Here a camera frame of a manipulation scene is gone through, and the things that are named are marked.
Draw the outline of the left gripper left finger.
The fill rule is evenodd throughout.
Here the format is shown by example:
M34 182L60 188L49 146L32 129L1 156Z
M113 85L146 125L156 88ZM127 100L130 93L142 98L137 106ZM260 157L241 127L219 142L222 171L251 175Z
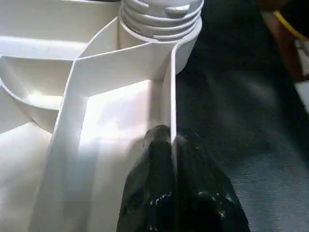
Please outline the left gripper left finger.
M175 231L175 173L166 125L155 126L144 137L143 153L126 178L117 230Z

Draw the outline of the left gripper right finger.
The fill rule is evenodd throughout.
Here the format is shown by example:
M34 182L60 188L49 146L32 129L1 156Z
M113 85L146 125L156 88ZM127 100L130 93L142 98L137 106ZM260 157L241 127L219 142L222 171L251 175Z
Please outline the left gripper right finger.
M233 185L195 134L177 136L178 229L248 232Z

